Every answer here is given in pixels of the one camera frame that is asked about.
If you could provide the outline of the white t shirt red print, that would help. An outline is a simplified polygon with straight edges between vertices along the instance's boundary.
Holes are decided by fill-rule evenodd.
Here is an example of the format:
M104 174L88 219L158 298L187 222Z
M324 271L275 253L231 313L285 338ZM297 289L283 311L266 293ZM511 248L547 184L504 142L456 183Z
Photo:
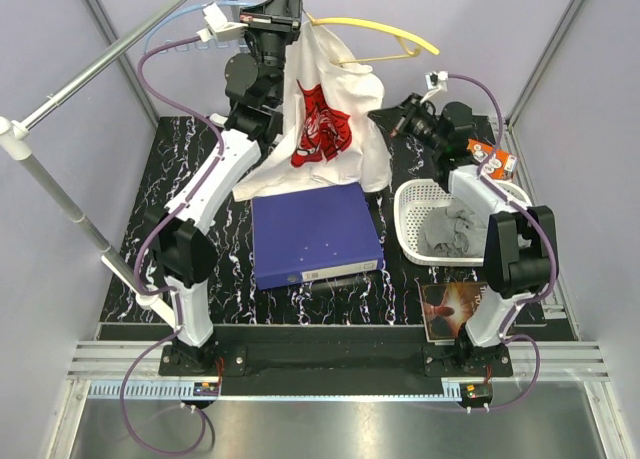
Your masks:
M233 188L235 201L333 185L366 193L391 183L390 153L369 118L384 86L323 26L305 23L286 51L282 137Z

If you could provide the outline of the yellow plastic hanger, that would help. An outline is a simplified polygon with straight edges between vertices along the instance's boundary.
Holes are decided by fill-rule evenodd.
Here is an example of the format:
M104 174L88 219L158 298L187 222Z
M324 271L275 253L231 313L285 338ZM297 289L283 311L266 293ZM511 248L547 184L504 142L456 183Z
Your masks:
M336 65L345 65L345 64L356 64L356 63L372 63L372 62L382 62L382 61L392 61L392 60L402 60L402 59L412 59L418 57L422 51L426 51L434 56L438 56L440 54L440 49L425 39L419 37L418 35L406 31L404 29L391 26L388 24L353 18L353 17L325 17L325 18L315 18L309 12L304 12L309 22L313 26L330 26L330 25L341 25L341 26L350 26L360 29L366 29L371 31L380 32L383 34L387 34L395 38L396 42L404 51L403 54L397 55L387 55L387 56L379 56L372 58L361 58L361 59L349 59L349 60L341 60L336 62Z

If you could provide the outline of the light blue plastic hanger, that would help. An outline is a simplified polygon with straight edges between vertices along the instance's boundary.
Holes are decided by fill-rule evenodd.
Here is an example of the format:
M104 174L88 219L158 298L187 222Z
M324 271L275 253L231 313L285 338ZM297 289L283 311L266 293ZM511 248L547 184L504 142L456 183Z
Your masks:
M191 17L193 14L203 15L203 11L213 5L216 5L221 10L221 12L225 14L225 11L227 9L231 10L234 8L254 6L255 2L246 2L246 1L238 1L238 0L222 0L217 2L206 3L206 4L191 5L188 7L184 7L180 10L174 11L170 13L167 17L162 19L157 25L155 25L144 37L143 53L146 54L154 47L159 47L160 45L174 44L175 40L173 39L169 39L168 37L166 37L165 39L160 41L160 40L156 40L155 36L162 28L174 22L175 20L179 20L181 17L184 17L184 16Z

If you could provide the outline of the grey t shirt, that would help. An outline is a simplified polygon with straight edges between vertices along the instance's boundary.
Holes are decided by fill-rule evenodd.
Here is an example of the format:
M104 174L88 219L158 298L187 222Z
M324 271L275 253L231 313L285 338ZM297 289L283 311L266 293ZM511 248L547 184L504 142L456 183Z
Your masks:
M481 258L487 226L461 200L431 210L417 235L417 252L445 258Z

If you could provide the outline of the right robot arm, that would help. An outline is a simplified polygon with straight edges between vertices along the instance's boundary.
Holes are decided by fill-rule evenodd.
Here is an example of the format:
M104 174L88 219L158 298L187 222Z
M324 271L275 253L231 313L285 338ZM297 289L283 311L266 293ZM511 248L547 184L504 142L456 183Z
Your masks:
M522 306L541 301L558 276L555 218L547 206L516 200L485 174L468 149L474 124L469 106L450 102L440 113L412 93L399 105L368 112L391 138L411 138L432 154L439 186L486 226L483 268L488 291L461 327L446 360L476 375L498 359Z

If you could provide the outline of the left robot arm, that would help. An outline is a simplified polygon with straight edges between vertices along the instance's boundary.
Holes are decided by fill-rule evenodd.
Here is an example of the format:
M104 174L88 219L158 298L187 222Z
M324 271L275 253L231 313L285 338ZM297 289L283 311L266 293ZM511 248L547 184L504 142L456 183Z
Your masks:
M192 179L166 206L148 210L151 230L140 248L151 252L164 276L151 309L164 305L162 318L174 334L163 354L161 372L203 375L220 366L209 312L208 279L216 265L208 237L215 215L232 188L282 131L286 49L300 34L303 0L265 0L240 9L230 21L212 3L198 42L243 40L248 49L225 65L225 94L230 113L220 126L201 117L217 142Z

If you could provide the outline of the white plastic basket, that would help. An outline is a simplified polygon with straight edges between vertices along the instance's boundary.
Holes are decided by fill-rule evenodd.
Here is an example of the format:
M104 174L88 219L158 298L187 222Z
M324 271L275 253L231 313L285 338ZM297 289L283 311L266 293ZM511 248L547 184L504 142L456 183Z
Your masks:
M481 267L484 252L479 257L451 258L421 254L418 251L419 233L427 214L436 208L449 206L460 199L478 212L482 219L490 214L514 212L509 201L529 208L532 202L527 193L509 181L490 180L486 184L473 173L460 173L454 179L453 194L447 193L432 179L404 182L394 196L394 224L398 243L406 258L419 266Z

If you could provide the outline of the dark brown book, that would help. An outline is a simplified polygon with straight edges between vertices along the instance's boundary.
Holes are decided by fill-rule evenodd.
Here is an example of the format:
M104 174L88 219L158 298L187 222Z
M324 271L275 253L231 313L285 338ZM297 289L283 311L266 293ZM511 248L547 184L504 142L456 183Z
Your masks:
M453 343L462 332L477 347L498 345L505 336L510 311L521 299L505 298L484 282L423 285L420 292L426 338Z

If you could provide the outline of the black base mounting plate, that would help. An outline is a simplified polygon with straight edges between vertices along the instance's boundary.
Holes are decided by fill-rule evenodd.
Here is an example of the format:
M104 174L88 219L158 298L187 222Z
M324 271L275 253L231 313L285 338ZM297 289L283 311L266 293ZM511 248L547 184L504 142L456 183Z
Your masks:
M507 349L463 358L451 343L426 341L420 326L218 324L197 348L164 329L152 341L78 344L70 371L92 380L134 379L141 397L207 401L456 401L459 383L509 378Z

